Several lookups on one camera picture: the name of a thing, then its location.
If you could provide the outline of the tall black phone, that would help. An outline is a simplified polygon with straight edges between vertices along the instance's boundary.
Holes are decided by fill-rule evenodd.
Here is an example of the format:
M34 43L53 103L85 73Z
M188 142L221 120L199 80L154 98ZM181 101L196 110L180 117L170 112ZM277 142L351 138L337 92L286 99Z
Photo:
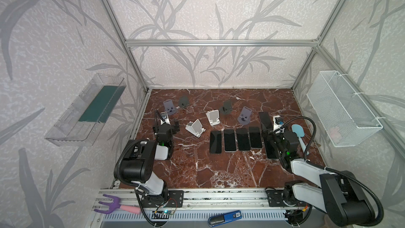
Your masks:
M220 154L222 152L222 133L218 130L210 132L209 152L211 154Z

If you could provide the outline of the white-edged phone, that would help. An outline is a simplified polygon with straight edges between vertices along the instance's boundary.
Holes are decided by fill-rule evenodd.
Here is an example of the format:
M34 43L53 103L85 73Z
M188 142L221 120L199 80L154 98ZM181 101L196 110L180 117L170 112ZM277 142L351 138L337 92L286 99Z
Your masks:
M267 159L278 159L279 152L278 152L277 146L273 140L265 139L264 146L265 146Z

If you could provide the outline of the grey small phone stand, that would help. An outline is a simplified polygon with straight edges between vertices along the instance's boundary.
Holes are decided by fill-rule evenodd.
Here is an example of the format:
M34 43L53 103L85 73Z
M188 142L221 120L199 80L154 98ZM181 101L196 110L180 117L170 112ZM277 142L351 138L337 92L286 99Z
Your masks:
M163 105L165 107L165 112L167 113L167 115L171 116L177 112L177 107L174 105L171 99L164 101Z

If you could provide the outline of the pink-edged black phone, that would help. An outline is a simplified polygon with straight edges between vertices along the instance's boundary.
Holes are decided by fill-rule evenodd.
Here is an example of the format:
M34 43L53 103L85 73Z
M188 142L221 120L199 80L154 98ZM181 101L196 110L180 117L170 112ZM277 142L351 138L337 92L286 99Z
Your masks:
M268 112L259 112L259 120L261 123L262 131L273 131L273 120Z

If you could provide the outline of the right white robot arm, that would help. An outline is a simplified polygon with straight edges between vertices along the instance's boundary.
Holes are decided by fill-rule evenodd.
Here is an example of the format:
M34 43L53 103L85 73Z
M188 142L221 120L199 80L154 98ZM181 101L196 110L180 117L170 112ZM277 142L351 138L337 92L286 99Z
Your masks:
M287 205L307 203L326 213L339 227L374 227L383 221L385 213L381 201L353 173L312 163L308 158L310 144L305 146L303 158L298 155L300 138L288 129L290 121L284 122L281 116L271 118L265 112L259 113L259 120L264 143L272 146L281 166L311 182L296 180L285 183L283 197Z

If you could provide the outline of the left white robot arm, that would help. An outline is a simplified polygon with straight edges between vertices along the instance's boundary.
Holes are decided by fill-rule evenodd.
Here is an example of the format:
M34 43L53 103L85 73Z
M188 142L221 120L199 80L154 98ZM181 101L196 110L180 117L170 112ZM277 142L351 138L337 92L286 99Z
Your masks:
M169 200L167 183L154 172L155 160L169 160L174 152L174 135L180 131L179 122L171 125L168 113L155 111L154 139L131 139L127 142L113 174L115 179L151 205L160 206Z

